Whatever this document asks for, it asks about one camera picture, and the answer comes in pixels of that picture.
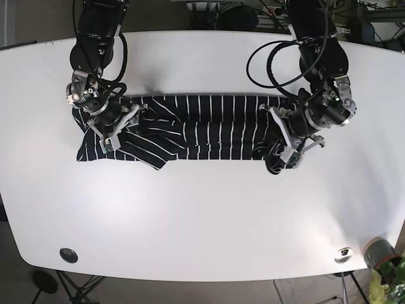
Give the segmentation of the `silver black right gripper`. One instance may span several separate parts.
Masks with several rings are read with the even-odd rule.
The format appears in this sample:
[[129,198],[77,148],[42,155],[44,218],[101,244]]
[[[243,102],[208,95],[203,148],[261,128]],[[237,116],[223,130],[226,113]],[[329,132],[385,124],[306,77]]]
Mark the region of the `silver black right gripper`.
[[73,119],[83,131],[89,129],[99,137],[103,153],[121,148],[120,134],[131,127],[138,127],[146,104],[134,104],[121,98],[114,90],[123,92],[126,85],[119,83],[109,91],[94,80],[73,79],[66,88],[66,99],[72,105]]

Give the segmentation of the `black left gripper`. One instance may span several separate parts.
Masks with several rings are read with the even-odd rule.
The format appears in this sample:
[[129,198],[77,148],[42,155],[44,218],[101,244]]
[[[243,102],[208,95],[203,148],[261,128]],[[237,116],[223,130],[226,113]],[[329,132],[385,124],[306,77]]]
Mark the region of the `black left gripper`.
[[261,110],[266,111],[275,124],[274,133],[263,147],[263,159],[269,172],[298,167],[308,151],[317,146],[325,147],[325,138],[313,134],[333,125],[347,125],[357,110],[349,86],[321,85],[313,92],[301,88],[296,95],[288,97],[297,106],[288,117],[288,127],[278,108],[261,105]]

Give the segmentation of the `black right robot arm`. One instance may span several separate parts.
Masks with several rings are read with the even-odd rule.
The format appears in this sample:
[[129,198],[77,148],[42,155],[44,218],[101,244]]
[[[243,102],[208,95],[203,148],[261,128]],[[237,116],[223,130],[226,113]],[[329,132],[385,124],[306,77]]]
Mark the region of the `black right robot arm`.
[[[148,109],[124,95],[122,82],[128,61],[128,46],[121,32],[129,1],[84,1],[83,11],[73,21],[76,43],[70,52],[72,81],[66,88],[68,104],[90,115],[87,126],[96,135],[103,153],[121,147],[119,133],[137,126]],[[123,44],[123,63],[116,79],[103,78],[113,59],[113,46],[119,37]]]

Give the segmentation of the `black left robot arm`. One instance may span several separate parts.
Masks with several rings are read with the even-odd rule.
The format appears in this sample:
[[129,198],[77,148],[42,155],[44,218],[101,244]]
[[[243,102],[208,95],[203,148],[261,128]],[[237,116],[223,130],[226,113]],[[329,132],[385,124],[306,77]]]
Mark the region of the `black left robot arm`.
[[[271,82],[270,89],[276,89],[294,102],[294,109],[261,104],[260,110],[267,112],[275,130],[252,150],[254,159],[265,161],[266,168],[273,175],[283,169],[296,168],[305,152],[325,140],[317,133],[333,125],[347,125],[356,114],[352,98],[351,83],[347,75],[348,57],[339,44],[337,28],[325,1],[286,1],[285,11],[291,41],[275,41],[271,50],[266,72]],[[279,51],[298,46],[300,75],[310,84],[310,91],[303,88],[297,94],[285,90],[294,79],[280,84],[272,71],[272,63]]]

